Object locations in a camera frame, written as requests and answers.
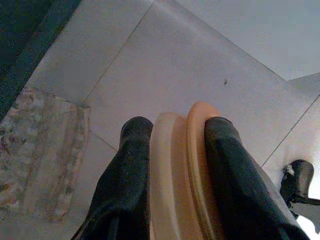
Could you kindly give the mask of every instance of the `patterned rug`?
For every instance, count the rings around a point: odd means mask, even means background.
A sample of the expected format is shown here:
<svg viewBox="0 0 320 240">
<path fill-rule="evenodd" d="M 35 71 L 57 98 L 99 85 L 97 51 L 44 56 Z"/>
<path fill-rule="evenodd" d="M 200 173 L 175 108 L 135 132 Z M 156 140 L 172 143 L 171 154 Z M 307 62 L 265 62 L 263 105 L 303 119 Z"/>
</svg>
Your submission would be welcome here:
<svg viewBox="0 0 320 240">
<path fill-rule="evenodd" d="M 25 88 L 0 123 L 0 224 L 62 221 L 88 140 L 89 109 Z"/>
</svg>

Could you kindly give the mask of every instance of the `white tile floor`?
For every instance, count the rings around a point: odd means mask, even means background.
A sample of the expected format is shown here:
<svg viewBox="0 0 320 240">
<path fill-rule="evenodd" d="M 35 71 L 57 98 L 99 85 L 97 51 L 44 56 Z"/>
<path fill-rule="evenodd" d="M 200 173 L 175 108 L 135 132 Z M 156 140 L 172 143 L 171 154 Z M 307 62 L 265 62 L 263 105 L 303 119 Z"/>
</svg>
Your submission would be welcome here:
<svg viewBox="0 0 320 240">
<path fill-rule="evenodd" d="M 172 0 L 113 2 L 84 0 L 30 78 L 34 87 L 91 108 L 69 230 L 56 236 L 38 227 L 39 234 L 67 240 L 75 232 L 129 118 L 187 114 L 196 101 L 215 105 L 233 121 L 257 162 L 268 159 L 263 168 L 276 185 L 284 164 L 295 158 L 319 169 L 315 94 L 299 93 Z"/>
</svg>

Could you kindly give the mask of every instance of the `floral rug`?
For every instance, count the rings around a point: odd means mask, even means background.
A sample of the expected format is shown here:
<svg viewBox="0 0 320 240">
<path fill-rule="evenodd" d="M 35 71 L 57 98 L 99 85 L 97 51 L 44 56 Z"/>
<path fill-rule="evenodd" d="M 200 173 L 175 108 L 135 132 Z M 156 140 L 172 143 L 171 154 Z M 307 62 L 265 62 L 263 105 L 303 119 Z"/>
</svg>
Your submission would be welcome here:
<svg viewBox="0 0 320 240">
<path fill-rule="evenodd" d="M 89 109 L 25 88 L 0 123 L 0 224 L 12 214 L 59 222 L 88 140 Z"/>
</svg>

